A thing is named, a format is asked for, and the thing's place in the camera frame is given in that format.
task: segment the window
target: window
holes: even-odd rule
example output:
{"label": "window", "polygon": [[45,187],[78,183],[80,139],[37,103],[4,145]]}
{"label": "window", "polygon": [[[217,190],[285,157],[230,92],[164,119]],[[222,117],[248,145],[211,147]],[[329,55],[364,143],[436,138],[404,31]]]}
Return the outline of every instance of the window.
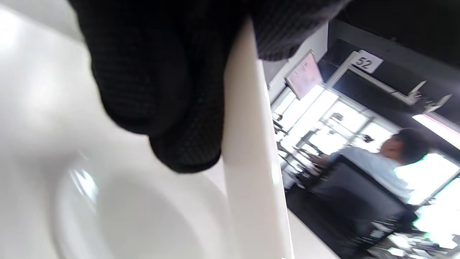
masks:
{"label": "window", "polygon": [[283,113],[278,113],[283,115],[283,119],[279,122],[281,126],[283,126],[285,130],[289,130],[291,127],[293,127],[297,120],[299,120],[299,118],[312,105],[312,103],[318,98],[318,96],[323,92],[323,90],[324,88],[317,85],[302,100],[293,99],[289,104],[286,105],[286,103],[288,103],[288,101],[292,99],[293,93],[289,93],[286,96],[285,100],[275,110],[275,113],[278,113],[282,111],[282,109],[285,106],[287,106],[284,109]]}
{"label": "window", "polygon": [[329,91],[324,91],[316,99],[316,101],[312,103],[308,110],[306,110],[302,117],[300,117],[299,121],[292,127],[289,135],[283,138],[281,145],[292,152],[294,150],[293,147],[297,145],[300,138],[303,137],[313,127],[313,125],[315,125],[315,123],[337,99],[337,95]]}
{"label": "window", "polygon": [[310,138],[310,142],[326,155],[330,155],[342,149],[347,139],[330,128],[323,127]]}
{"label": "window", "polygon": [[396,134],[397,130],[391,130],[389,127],[382,127],[377,123],[369,123],[362,131],[362,135],[368,135],[374,139],[374,141],[366,143],[362,137],[357,137],[351,143],[355,147],[366,149],[370,152],[377,153],[380,150],[383,142]]}
{"label": "window", "polygon": [[459,167],[445,159],[442,155],[431,153],[421,161],[396,168],[399,178],[408,183],[407,188],[413,190],[410,204],[418,205],[448,181]]}
{"label": "window", "polygon": [[341,120],[332,121],[337,125],[337,128],[343,128],[343,134],[349,137],[353,136],[353,133],[358,131],[364,123],[369,119],[368,117],[359,113],[359,111],[353,109],[349,105],[338,101],[331,109],[323,116],[323,120],[328,120],[334,113],[338,113],[342,116]]}
{"label": "window", "polygon": [[433,242],[444,248],[457,246],[452,235],[460,235],[460,178],[451,182],[443,191],[436,195],[434,204],[422,207],[417,211],[419,220],[414,225],[427,235]]}

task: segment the light fixture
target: light fixture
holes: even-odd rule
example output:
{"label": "light fixture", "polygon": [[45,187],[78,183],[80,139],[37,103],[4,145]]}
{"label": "light fixture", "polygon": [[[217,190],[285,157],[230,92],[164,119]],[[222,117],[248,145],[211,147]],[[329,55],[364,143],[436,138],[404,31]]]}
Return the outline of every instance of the light fixture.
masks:
{"label": "light fixture", "polygon": [[412,117],[423,126],[427,127],[441,138],[460,149],[460,133],[442,124],[426,114],[415,115]]}

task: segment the ceiling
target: ceiling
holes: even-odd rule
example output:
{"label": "ceiling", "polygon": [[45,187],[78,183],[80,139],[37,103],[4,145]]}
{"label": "ceiling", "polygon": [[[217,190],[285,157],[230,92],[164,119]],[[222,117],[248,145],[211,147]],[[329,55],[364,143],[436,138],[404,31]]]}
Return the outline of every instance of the ceiling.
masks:
{"label": "ceiling", "polygon": [[355,0],[338,19],[460,68],[460,1]]}

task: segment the white surface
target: white surface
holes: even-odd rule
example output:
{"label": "white surface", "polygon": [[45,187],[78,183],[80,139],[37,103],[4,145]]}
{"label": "white surface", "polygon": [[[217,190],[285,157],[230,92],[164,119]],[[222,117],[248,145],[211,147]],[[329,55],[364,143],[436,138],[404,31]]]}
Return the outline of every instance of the white surface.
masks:
{"label": "white surface", "polygon": [[299,218],[288,212],[295,259],[339,259]]}
{"label": "white surface", "polygon": [[270,102],[273,102],[285,87],[284,77],[300,62],[300,60],[309,52],[313,51],[316,62],[318,62],[328,51],[328,24],[318,29],[314,34],[308,37],[296,54],[280,69],[278,74],[269,83],[270,89],[268,95]]}
{"label": "white surface", "polygon": [[74,40],[83,41],[75,12],[67,0],[0,0],[0,4]]}
{"label": "white surface", "polygon": [[233,259],[226,197],[128,148],[87,152],[56,192],[55,236],[69,259]]}
{"label": "white surface", "polygon": [[241,257],[293,258],[262,62],[252,23],[235,41],[225,69],[222,158]]}
{"label": "white surface", "polygon": [[364,72],[372,74],[382,64],[383,59],[372,55],[371,53],[360,50],[358,55],[351,62],[353,65],[359,67]]}

